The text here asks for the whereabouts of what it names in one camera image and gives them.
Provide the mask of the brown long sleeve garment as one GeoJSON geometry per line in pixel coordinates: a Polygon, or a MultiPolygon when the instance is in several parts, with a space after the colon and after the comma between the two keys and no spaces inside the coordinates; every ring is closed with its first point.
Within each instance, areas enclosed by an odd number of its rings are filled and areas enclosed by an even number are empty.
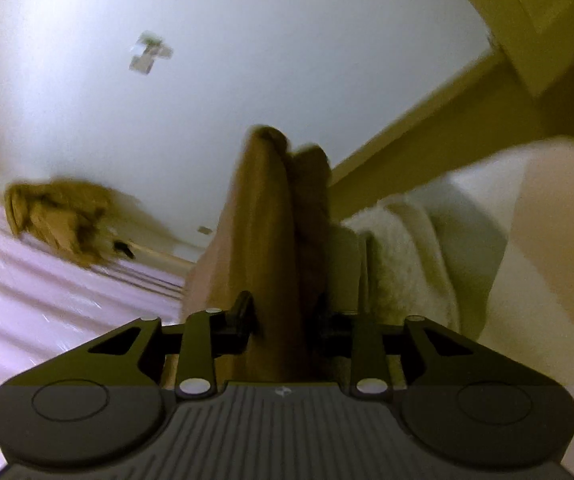
{"type": "Polygon", "coordinates": [[[250,292],[258,324],[246,351],[215,361],[227,382],[346,382],[348,359],[331,344],[331,220],[325,152],[290,151],[269,126],[253,128],[214,237],[188,273],[181,318],[229,310],[250,292]]]}

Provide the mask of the cream fleece blanket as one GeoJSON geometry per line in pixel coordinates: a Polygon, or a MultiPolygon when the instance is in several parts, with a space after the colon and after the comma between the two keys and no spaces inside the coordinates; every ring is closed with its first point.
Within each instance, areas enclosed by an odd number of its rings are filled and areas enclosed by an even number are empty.
{"type": "Polygon", "coordinates": [[[393,195],[365,208],[342,226],[364,237],[367,307],[381,324],[401,325],[422,316],[460,331],[455,289],[436,230],[415,200],[393,195]]]}

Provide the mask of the checkered teddy bear quilt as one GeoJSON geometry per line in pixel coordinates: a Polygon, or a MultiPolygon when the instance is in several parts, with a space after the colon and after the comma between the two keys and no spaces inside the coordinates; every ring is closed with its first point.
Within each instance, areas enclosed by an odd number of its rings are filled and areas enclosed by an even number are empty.
{"type": "MultiPolygon", "coordinates": [[[[574,139],[513,148],[413,197],[436,230],[464,334],[574,397],[574,139]]],[[[574,438],[564,466],[574,474],[574,438]]]]}

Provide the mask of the pink pleated curtain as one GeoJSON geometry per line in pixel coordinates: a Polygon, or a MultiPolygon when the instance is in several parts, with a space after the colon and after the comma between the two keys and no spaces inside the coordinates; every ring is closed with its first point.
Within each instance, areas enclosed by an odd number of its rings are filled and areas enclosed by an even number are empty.
{"type": "Polygon", "coordinates": [[[179,322],[183,285],[136,261],[80,268],[10,234],[0,204],[0,385],[135,318],[179,322]]]}

